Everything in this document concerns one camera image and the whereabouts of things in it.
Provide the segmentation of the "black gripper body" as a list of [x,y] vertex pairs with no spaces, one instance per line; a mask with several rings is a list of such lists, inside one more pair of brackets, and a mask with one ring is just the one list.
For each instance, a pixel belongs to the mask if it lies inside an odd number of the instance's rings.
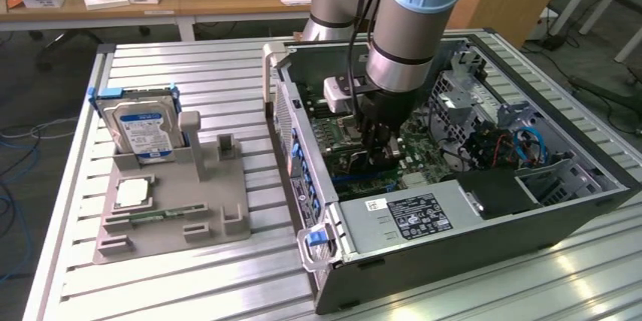
[[375,90],[362,94],[359,101],[360,132],[367,137],[399,137],[400,127],[415,108],[416,91],[390,92]]

